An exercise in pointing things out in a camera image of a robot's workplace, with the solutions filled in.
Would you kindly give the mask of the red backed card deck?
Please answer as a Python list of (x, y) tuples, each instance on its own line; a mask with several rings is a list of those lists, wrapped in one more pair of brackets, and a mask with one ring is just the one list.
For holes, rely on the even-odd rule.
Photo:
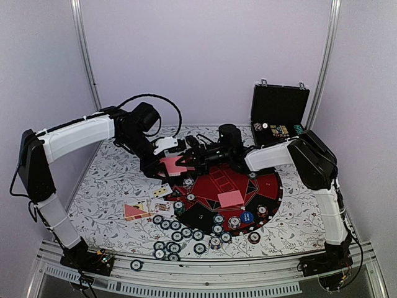
[(180, 158), (181, 158), (180, 156), (174, 156), (174, 157), (165, 157), (160, 159), (160, 162), (165, 165), (169, 176), (180, 176), (182, 173), (187, 172), (187, 168), (185, 166), (176, 165), (176, 162)]

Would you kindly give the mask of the three of spades card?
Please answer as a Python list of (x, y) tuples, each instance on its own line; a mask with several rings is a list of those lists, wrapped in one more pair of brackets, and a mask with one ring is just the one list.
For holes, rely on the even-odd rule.
[(168, 183), (158, 186), (156, 189), (149, 192), (151, 198), (159, 199), (168, 196), (172, 193), (172, 189)]

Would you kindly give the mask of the blue chip stack seat one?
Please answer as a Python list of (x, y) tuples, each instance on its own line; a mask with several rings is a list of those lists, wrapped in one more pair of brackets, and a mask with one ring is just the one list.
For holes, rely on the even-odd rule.
[(248, 174), (249, 179), (256, 179), (257, 178), (257, 174), (255, 172), (250, 172)]

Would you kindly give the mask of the blue chip stack seat seven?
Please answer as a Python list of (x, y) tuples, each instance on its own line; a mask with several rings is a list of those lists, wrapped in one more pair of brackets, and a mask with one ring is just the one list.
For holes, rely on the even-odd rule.
[(189, 188), (192, 188), (194, 186), (194, 183), (195, 183), (195, 181), (192, 178), (185, 178), (183, 180), (182, 185), (183, 185), (184, 188), (189, 189)]

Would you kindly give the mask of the king of diamonds card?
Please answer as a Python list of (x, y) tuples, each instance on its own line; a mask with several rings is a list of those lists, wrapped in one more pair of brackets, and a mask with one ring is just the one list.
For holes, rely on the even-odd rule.
[(154, 215), (172, 216), (174, 214), (174, 204), (170, 201), (153, 200), (149, 207), (149, 212)]

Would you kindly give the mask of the red playing card deck box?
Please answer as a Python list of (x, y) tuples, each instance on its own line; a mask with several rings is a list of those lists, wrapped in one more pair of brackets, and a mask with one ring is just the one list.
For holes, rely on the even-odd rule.
[(134, 204), (124, 204), (123, 213), (126, 221), (143, 219), (151, 216), (146, 201), (138, 201)]

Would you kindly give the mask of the green chip table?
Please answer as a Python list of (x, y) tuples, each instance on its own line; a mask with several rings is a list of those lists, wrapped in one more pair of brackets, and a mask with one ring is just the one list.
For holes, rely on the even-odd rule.
[(172, 230), (179, 230), (179, 229), (181, 229), (181, 226), (182, 225), (181, 225), (181, 223), (178, 220), (174, 220), (174, 221), (171, 222), (170, 228)]
[(170, 220), (163, 220), (160, 224), (160, 227), (164, 230), (167, 230), (171, 227), (171, 221)]

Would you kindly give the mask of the blue small blind button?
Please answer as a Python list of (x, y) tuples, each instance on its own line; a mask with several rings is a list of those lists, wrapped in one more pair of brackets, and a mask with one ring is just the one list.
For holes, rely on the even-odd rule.
[(244, 224), (251, 224), (254, 221), (254, 215), (251, 212), (244, 211), (240, 215), (241, 222)]

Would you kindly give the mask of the brown chip stack seat three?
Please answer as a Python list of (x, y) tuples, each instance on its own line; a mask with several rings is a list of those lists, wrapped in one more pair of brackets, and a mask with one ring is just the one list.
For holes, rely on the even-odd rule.
[(266, 218), (268, 216), (268, 214), (269, 214), (269, 211), (268, 211), (266, 206), (259, 205), (257, 207), (257, 216), (259, 218), (263, 218), (264, 219), (264, 218)]

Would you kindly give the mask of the green chip mat seat four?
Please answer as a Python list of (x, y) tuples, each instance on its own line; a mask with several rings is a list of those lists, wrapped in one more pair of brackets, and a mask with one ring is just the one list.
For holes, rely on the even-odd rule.
[(216, 215), (213, 217), (213, 222), (214, 222), (215, 224), (222, 224), (224, 221), (225, 221), (224, 216), (222, 216), (222, 215), (220, 215), (220, 214), (216, 214)]

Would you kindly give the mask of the blue chip stack seat four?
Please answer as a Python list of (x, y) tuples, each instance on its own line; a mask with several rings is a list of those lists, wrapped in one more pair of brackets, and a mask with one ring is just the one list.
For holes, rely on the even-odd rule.
[(230, 230), (237, 230), (241, 226), (241, 219), (237, 216), (232, 216), (228, 219), (228, 228)]

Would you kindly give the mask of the green chip mat edge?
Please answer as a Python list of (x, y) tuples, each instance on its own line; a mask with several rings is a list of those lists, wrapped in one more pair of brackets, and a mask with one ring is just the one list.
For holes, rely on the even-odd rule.
[(185, 227), (181, 230), (181, 234), (184, 238), (189, 238), (192, 236), (192, 229)]
[(224, 229), (223, 229), (222, 224), (215, 224), (215, 225), (212, 227), (212, 232), (213, 232), (214, 234), (221, 234), (221, 233), (223, 233), (223, 232), (224, 232)]

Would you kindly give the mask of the green chip front cluster top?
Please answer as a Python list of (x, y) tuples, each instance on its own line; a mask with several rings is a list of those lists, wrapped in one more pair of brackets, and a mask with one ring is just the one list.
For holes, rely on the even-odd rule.
[(167, 244), (167, 250), (171, 253), (178, 254), (181, 251), (181, 246), (178, 243), (175, 242), (169, 242)]

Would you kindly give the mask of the green chip cluster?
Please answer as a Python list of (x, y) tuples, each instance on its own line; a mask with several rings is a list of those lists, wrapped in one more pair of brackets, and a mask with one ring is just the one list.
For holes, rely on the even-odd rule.
[(180, 261), (180, 256), (177, 253), (170, 253), (167, 256), (169, 261)]
[(181, 251), (181, 246), (178, 243), (175, 242), (169, 242), (167, 244), (167, 250), (171, 253), (178, 254)]

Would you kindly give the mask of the brown 100 poker chip stack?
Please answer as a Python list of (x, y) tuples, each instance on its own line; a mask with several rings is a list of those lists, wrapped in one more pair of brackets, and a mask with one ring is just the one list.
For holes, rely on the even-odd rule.
[(248, 235), (248, 241), (251, 244), (258, 244), (260, 242), (261, 236), (257, 232), (252, 232)]

